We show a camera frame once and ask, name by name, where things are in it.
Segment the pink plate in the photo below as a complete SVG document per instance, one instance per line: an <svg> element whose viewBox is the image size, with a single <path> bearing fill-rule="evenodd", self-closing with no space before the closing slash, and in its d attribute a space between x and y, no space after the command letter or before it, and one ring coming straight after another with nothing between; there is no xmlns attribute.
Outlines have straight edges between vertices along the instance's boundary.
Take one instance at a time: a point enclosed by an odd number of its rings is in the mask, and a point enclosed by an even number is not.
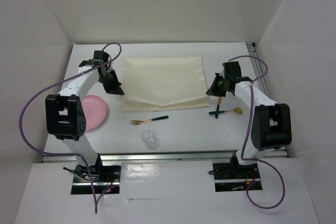
<svg viewBox="0 0 336 224"><path fill-rule="evenodd" d="M87 95L82 101L82 108L86 118L86 131L97 128L108 113L106 102L97 95Z"/></svg>

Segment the cream cloth placemat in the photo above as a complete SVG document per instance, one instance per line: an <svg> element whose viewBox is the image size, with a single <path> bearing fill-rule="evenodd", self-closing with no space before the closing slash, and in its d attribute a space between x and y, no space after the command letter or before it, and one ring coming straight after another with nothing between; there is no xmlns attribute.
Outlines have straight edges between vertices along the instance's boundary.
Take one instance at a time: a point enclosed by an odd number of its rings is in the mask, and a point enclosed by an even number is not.
<svg viewBox="0 0 336 224"><path fill-rule="evenodd" d="M123 112L150 112L210 106L200 56L127 58Z"/></svg>

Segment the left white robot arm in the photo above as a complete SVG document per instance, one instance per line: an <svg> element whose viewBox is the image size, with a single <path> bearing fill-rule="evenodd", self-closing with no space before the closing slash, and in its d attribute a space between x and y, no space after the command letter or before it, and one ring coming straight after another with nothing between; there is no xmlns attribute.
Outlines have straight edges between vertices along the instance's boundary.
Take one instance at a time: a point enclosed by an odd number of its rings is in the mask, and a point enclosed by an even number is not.
<svg viewBox="0 0 336 224"><path fill-rule="evenodd" d="M85 135L87 120L82 100L97 82L103 85L107 94L124 95L110 60L108 53L96 50L92 59L81 62L77 77L58 94L50 94L45 99L48 133L75 153L76 169L93 182L103 177L104 169L100 155L91 147Z"/></svg>

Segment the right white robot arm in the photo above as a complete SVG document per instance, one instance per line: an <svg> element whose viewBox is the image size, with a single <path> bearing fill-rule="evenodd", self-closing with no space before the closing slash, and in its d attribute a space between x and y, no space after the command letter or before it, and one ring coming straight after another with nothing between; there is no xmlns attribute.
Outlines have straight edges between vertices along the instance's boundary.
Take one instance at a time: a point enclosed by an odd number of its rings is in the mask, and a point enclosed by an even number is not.
<svg viewBox="0 0 336 224"><path fill-rule="evenodd" d="M215 74L214 82L206 92L219 98L231 93L249 108L246 139L242 148L230 158L229 172L235 178L242 177L266 154L292 142L289 105L268 98L254 82L242 76L239 62L225 62L223 72Z"/></svg>

